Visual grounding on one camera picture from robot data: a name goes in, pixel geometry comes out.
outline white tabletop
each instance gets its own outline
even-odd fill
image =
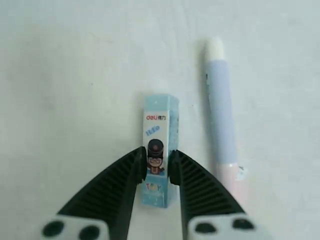
[[[142,144],[142,100],[180,100],[179,149],[211,160],[204,39],[231,70],[245,210],[275,239],[320,235],[316,0],[0,2],[0,232],[23,239]],[[180,205],[140,205],[129,240],[181,239]]]

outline deli logo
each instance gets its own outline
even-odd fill
[[[166,120],[166,116],[158,116],[158,115],[148,115],[146,116],[147,120]]]

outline cartoon boy face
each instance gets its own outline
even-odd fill
[[[161,158],[149,158],[148,159],[148,161],[149,161],[149,164],[152,166],[152,167],[154,167],[154,168],[157,168],[157,167],[160,167],[161,166],[161,164],[162,164],[162,162],[163,162],[163,159],[161,159]]]

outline black hat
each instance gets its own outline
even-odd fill
[[[164,144],[159,139],[152,139],[148,143],[148,156],[162,157],[164,152]]]

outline eraser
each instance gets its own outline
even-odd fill
[[[143,146],[147,151],[147,174],[142,183],[142,203],[167,208],[177,195],[168,178],[168,157],[178,148],[179,100],[168,94],[144,99]]]

